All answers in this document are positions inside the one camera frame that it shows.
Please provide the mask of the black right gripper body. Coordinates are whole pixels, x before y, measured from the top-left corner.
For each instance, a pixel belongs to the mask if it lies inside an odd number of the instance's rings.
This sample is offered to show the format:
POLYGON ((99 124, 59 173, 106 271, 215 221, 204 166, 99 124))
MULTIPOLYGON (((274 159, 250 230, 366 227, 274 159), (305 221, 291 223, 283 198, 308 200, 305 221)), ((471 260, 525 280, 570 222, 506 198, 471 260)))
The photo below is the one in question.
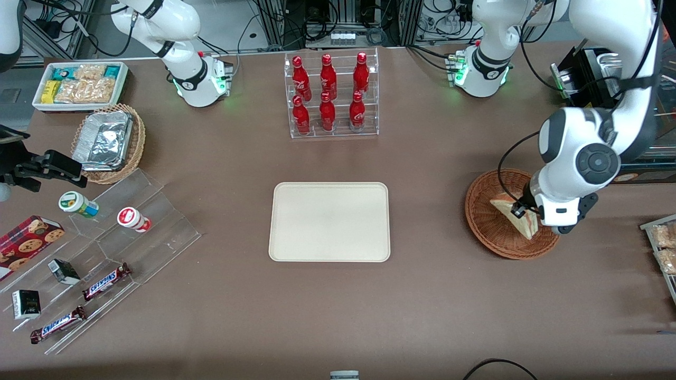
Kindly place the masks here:
POLYGON ((44 156, 27 150, 23 141, 30 137, 29 133, 1 126, 2 184, 37 193, 41 182, 36 178, 43 175, 44 156))

